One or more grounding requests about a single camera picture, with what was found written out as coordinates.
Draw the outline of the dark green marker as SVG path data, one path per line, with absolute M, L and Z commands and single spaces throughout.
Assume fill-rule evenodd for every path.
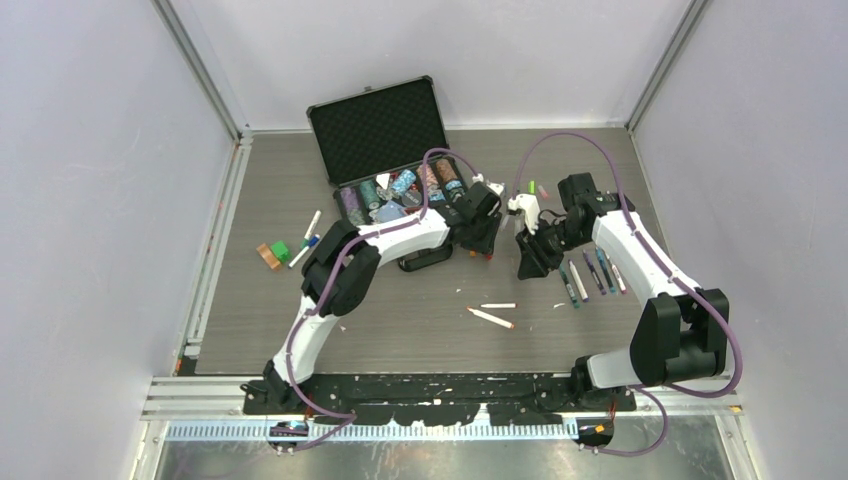
M 574 290 L 572 283 L 569 280 L 568 274 L 567 274 L 566 269 L 565 269 L 563 264 L 559 265 L 558 272 L 559 272 L 559 275 L 560 275 L 560 277 L 561 277 L 561 279 L 564 283 L 566 292 L 568 294 L 568 297 L 569 297 L 569 300 L 570 300 L 572 306 L 575 309 L 578 309 L 580 307 L 580 299 L 579 299 L 576 291 Z

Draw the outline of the dark purple marker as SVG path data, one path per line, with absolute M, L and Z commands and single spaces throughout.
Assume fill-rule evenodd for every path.
M 597 271 L 593 261 L 591 260 L 591 258 L 589 256 L 589 253 L 586 250 L 583 250 L 582 256 L 584 258 L 584 261 L 587 265 L 587 268 L 590 272 L 591 278 L 592 278 L 595 286 L 597 287 L 597 289 L 599 290 L 601 295 L 606 295 L 607 289 L 605 288 L 605 286 L 604 286 L 604 284 L 603 284 L 603 282 L 602 282 L 602 280 L 601 280 L 601 278 L 598 274 L 598 271 Z

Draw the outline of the purple cap white marker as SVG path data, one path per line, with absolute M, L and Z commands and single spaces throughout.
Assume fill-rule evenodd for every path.
M 579 275 L 577 267 L 572 260 L 568 260 L 569 270 L 574 278 L 575 285 L 577 286 L 578 295 L 582 302 L 587 303 L 589 301 L 589 296 L 586 291 L 585 285 Z

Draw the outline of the light blue marker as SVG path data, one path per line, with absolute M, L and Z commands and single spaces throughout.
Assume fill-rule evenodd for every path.
M 595 254 L 598 259 L 599 266 L 601 267 L 603 277 L 607 282 L 608 290 L 611 294 L 615 294 L 617 292 L 616 282 L 614 281 L 613 276 L 611 275 L 608 260 L 600 247 L 595 248 Z

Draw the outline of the magenta cap white marker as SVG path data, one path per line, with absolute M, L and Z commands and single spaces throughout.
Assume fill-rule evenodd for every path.
M 626 284 L 624 282 L 624 279 L 623 279 L 617 265 L 612 261 L 612 259 L 610 257 L 607 257 L 607 262 L 609 264 L 609 269 L 610 269 L 610 271 L 613 275 L 613 278 L 615 279 L 615 282 L 617 284 L 619 292 L 622 295 L 626 294 L 627 293 Z

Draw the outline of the orange cap white marker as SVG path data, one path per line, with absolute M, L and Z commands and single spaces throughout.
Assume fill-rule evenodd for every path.
M 505 319 L 502 319 L 500 317 L 497 317 L 495 315 L 492 315 L 490 313 L 484 312 L 482 310 L 479 310 L 479 309 L 476 309 L 476 308 L 473 308 L 473 307 L 470 307 L 470 306 L 468 306 L 466 308 L 466 310 L 469 313 L 471 313 L 473 316 L 478 317 L 478 318 L 485 320 L 487 322 L 490 322 L 492 324 L 498 325 L 500 327 L 510 329 L 510 330 L 515 328 L 515 325 L 512 322 L 507 321 Z

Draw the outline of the blue tip white marker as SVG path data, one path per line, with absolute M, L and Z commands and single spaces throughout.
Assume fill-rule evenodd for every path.
M 287 267 L 289 269 L 293 269 L 306 255 L 310 252 L 311 248 L 314 247 L 320 241 L 320 236 L 318 234 L 313 235 L 306 244 L 301 248 L 301 250 L 290 260 Z

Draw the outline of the green tip white marker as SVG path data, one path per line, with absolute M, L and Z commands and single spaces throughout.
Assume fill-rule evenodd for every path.
M 303 236 L 303 239 L 302 239 L 302 242 L 301 242 L 302 248 L 305 248 L 309 244 L 309 241 L 314 236 L 314 232 L 316 230 L 316 227 L 317 227 L 321 217 L 322 217 L 322 211 L 316 210 L 314 212 L 314 215 L 311 218 L 311 221 L 310 221 L 310 223 L 309 223 L 309 225 L 306 229 L 306 232 L 304 233 L 304 236 Z

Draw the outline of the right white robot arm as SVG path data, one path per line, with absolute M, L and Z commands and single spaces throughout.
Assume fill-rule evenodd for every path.
M 543 219 L 533 195 L 518 194 L 508 202 L 509 212 L 524 218 L 516 235 L 518 278 L 544 278 L 565 252 L 593 243 L 611 255 L 642 310 L 628 346 L 576 361 L 570 385 L 574 403 L 596 410 L 614 388 L 671 385 L 723 373 L 728 338 L 721 325 L 729 317 L 724 293 L 701 288 L 677 269 L 621 193 L 600 192 L 588 173 L 570 175 L 558 188 L 565 213 L 554 221 Z

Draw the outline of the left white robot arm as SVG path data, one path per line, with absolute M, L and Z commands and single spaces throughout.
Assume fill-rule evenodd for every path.
M 451 203 L 389 222 L 335 222 L 302 267 L 300 306 L 286 340 L 262 377 L 242 385 L 247 415 L 293 414 L 307 399 L 303 384 L 338 320 L 364 300 L 375 273 L 397 263 L 413 272 L 451 258 L 455 247 L 492 254 L 504 187 L 475 177 Z

